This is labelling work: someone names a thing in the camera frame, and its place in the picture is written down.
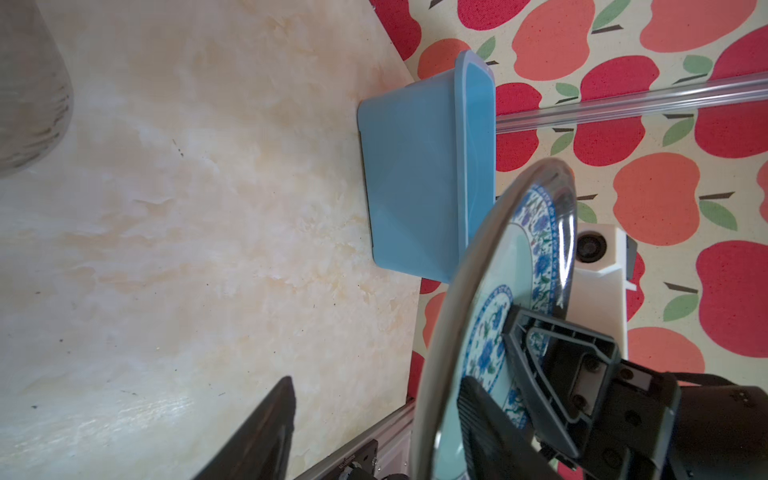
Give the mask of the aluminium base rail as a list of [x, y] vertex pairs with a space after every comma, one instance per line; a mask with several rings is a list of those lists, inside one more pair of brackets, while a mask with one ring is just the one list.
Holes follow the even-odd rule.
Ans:
[[415, 400], [298, 476], [298, 479], [409, 479]]

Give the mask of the right aluminium corner post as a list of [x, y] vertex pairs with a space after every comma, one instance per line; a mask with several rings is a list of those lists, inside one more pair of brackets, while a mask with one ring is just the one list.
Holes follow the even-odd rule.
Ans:
[[507, 134], [620, 120], [652, 113], [763, 101], [766, 98], [767, 74], [760, 72], [696, 85], [678, 85], [662, 90], [500, 115], [496, 118], [496, 132]]

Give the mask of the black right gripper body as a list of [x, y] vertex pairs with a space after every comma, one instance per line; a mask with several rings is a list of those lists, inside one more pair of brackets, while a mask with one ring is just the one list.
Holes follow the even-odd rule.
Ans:
[[711, 374], [659, 373], [622, 361], [584, 454], [541, 455], [586, 479], [764, 479], [767, 394]]

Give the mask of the blue floral small plate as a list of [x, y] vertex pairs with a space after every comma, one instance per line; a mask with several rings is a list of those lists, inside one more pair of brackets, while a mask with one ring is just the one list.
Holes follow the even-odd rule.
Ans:
[[531, 438], [504, 324], [515, 307], [565, 316], [576, 230], [574, 173], [556, 158], [525, 169], [484, 219], [449, 285], [428, 346], [415, 406], [412, 478], [466, 478], [457, 410], [466, 376]]

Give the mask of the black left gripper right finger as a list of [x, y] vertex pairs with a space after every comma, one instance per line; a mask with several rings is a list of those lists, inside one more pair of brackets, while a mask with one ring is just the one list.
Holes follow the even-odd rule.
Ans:
[[475, 378], [461, 380], [457, 409], [471, 479], [559, 477]]

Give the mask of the blue plastic bin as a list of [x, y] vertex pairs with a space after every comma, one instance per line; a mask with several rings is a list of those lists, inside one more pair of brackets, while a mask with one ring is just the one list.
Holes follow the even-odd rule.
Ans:
[[449, 283], [495, 202], [496, 88], [474, 52], [361, 102], [375, 263]]

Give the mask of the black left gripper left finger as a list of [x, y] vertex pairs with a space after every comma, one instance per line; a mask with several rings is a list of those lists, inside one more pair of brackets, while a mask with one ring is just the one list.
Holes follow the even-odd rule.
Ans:
[[295, 412], [292, 378], [285, 376], [195, 479], [285, 479]]

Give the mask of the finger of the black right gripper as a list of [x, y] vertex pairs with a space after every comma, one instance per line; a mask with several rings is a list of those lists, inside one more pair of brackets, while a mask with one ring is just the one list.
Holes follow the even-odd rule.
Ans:
[[610, 336], [513, 306], [502, 330], [507, 359], [536, 436], [580, 458], [620, 363]]

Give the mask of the smoky glass plate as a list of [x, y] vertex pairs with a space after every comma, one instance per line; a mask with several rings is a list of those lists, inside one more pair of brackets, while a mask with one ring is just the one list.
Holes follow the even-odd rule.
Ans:
[[73, 87], [34, 1], [1, 3], [1, 176], [48, 155], [65, 136]]

